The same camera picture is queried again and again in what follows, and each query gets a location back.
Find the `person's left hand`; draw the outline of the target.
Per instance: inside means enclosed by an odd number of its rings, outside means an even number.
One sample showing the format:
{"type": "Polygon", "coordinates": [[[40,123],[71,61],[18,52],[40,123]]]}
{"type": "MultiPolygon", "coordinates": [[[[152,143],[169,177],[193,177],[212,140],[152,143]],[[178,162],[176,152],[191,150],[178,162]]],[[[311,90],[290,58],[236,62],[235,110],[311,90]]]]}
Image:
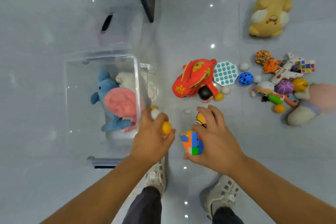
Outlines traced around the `person's left hand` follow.
{"type": "Polygon", "coordinates": [[[164,121],[169,121],[165,113],[160,113],[153,120],[151,118],[151,108],[142,111],[139,119],[139,129],[133,139],[129,159],[137,165],[151,167],[159,162],[166,153],[162,152],[161,140],[166,136],[162,135],[161,127],[164,121]]]}

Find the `person's right hand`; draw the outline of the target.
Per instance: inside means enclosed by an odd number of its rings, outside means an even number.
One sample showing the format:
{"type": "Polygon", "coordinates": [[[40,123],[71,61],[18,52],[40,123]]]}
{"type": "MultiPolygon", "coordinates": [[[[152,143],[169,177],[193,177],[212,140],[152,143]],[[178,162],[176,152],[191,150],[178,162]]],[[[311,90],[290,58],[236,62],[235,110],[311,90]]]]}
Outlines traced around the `person's right hand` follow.
{"type": "Polygon", "coordinates": [[[218,173],[236,178],[246,160],[238,141],[225,124],[222,112],[215,106],[197,107],[205,119],[207,128],[200,124],[193,129],[201,137],[204,145],[203,153],[199,155],[199,165],[218,173]]]}

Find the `colourful puzzle cube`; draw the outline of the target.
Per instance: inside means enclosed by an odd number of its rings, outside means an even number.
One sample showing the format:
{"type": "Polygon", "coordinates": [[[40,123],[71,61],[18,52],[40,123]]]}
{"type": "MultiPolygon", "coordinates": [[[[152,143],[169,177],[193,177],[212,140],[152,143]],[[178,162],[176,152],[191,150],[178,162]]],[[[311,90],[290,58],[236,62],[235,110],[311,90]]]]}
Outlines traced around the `colourful puzzle cube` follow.
{"type": "Polygon", "coordinates": [[[203,153],[203,141],[195,130],[187,130],[180,135],[180,139],[186,153],[191,155],[200,155],[203,153]]]}

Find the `round face toy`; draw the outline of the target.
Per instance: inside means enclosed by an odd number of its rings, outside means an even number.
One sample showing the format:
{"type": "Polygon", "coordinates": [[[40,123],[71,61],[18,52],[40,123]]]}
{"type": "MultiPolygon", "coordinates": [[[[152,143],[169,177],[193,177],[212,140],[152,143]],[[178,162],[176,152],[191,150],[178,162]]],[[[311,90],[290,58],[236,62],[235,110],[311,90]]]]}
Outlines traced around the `round face toy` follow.
{"type": "Polygon", "coordinates": [[[207,128],[206,119],[201,112],[198,112],[196,118],[196,123],[202,125],[204,128],[207,128]]]}

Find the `black-haired doll figure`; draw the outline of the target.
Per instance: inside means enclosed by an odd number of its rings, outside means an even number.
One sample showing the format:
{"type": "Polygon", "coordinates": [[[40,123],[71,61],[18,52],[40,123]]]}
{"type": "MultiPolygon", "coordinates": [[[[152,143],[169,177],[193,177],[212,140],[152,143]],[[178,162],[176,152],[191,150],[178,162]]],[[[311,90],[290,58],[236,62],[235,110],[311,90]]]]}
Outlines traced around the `black-haired doll figure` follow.
{"type": "Polygon", "coordinates": [[[198,96],[203,103],[208,103],[213,98],[214,94],[207,85],[203,85],[198,90],[198,96]]]}

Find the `pink plush toy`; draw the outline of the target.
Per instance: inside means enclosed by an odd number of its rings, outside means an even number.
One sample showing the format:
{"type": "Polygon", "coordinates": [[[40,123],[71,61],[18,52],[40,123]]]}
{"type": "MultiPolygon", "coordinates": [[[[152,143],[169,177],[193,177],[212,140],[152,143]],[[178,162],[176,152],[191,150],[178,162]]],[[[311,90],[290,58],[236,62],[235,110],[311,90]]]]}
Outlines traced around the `pink plush toy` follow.
{"type": "Polygon", "coordinates": [[[108,111],[121,117],[123,120],[130,120],[137,125],[137,101],[136,94],[125,88],[115,88],[103,99],[103,103],[108,111]]]}

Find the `person's left trouser leg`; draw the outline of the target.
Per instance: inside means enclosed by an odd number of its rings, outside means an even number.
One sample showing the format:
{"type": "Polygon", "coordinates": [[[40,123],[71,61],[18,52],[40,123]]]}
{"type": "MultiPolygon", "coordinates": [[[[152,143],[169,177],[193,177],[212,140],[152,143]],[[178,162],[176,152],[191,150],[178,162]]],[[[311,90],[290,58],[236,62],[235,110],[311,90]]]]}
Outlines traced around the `person's left trouser leg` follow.
{"type": "Polygon", "coordinates": [[[161,214],[161,193],[147,186],[135,197],[122,224],[161,224],[161,214]]]}

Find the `person's trouser leg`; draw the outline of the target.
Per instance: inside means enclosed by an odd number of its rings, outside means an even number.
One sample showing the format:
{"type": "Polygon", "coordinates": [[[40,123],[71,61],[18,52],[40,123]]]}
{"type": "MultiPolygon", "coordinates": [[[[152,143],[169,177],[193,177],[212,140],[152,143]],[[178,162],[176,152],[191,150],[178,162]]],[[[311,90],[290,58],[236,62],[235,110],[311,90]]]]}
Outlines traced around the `person's trouser leg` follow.
{"type": "Polygon", "coordinates": [[[122,224],[161,224],[161,214],[161,193],[147,186],[135,197],[122,224]]]}
{"type": "Polygon", "coordinates": [[[212,215],[212,224],[244,224],[229,207],[220,207],[212,215]]]}

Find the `person's right trouser leg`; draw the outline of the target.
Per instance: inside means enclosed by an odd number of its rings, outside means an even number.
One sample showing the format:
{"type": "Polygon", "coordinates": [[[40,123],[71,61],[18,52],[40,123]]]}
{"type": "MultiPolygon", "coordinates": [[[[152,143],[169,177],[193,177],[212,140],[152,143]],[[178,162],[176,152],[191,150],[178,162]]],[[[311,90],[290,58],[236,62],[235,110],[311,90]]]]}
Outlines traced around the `person's right trouser leg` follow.
{"type": "Polygon", "coordinates": [[[220,207],[212,215],[212,224],[244,224],[229,207],[220,207]]]}

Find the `clear plastic storage box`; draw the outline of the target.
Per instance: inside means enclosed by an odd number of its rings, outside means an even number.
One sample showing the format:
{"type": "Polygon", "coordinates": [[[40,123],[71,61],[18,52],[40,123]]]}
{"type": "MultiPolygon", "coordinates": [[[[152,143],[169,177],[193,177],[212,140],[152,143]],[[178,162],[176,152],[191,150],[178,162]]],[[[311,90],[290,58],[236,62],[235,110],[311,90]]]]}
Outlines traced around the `clear plastic storage box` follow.
{"type": "Polygon", "coordinates": [[[129,153],[141,111],[155,103],[155,67],[131,48],[76,52],[65,60],[69,147],[95,169],[129,153]]]}

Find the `blue shark plush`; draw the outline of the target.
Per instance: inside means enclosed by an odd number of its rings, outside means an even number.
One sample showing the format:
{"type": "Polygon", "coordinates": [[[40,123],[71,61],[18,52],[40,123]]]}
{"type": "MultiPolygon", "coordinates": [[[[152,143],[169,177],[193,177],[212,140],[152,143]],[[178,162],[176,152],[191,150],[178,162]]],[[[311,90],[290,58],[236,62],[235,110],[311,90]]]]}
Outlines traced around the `blue shark plush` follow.
{"type": "Polygon", "coordinates": [[[123,120],[121,117],[108,111],[103,103],[103,99],[107,93],[118,87],[119,85],[117,84],[116,80],[111,78],[111,75],[108,71],[99,71],[97,91],[91,95],[90,103],[94,105],[97,102],[100,102],[104,113],[109,118],[107,123],[101,127],[102,132],[119,131],[121,133],[126,133],[134,129],[134,125],[130,120],[123,120]]]}

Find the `white teal pop fidget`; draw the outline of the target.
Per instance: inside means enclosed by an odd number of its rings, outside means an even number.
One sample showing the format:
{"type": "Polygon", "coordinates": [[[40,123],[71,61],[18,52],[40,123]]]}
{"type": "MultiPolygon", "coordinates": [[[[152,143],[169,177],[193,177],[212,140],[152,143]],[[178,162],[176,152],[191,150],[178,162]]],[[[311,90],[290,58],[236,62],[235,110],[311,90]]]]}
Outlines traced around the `white teal pop fidget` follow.
{"type": "Polygon", "coordinates": [[[234,84],[239,76],[237,65],[232,62],[220,61],[214,65],[213,82],[219,86],[234,84]]]}

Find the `blue holed ball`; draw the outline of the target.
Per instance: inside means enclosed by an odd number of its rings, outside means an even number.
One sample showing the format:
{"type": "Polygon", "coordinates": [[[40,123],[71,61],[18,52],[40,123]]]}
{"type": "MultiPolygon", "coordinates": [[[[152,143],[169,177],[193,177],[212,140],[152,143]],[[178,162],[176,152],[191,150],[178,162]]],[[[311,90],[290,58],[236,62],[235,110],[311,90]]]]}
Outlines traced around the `blue holed ball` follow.
{"type": "Polygon", "coordinates": [[[241,86],[248,86],[254,81],[254,76],[250,72],[243,72],[241,73],[238,78],[238,83],[241,86]]]}

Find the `purple ball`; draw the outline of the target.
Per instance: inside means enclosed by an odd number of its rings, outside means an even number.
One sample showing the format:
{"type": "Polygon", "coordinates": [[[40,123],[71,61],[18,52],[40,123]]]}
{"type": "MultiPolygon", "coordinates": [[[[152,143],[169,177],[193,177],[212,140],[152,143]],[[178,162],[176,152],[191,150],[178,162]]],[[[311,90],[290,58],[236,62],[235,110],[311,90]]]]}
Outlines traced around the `purple ball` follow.
{"type": "Polygon", "coordinates": [[[275,86],[275,91],[282,95],[288,95],[294,91],[294,84],[290,81],[281,81],[275,86]]]}

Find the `orange tiger toy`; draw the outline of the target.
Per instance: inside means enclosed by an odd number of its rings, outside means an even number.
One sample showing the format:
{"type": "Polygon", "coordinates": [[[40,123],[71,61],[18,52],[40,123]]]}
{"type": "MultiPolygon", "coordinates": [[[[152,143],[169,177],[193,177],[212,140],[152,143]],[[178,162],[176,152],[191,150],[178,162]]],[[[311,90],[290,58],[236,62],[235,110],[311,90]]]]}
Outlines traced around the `orange tiger toy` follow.
{"type": "Polygon", "coordinates": [[[263,70],[265,74],[275,73],[281,67],[282,60],[275,60],[274,57],[263,63],[263,70]]]}

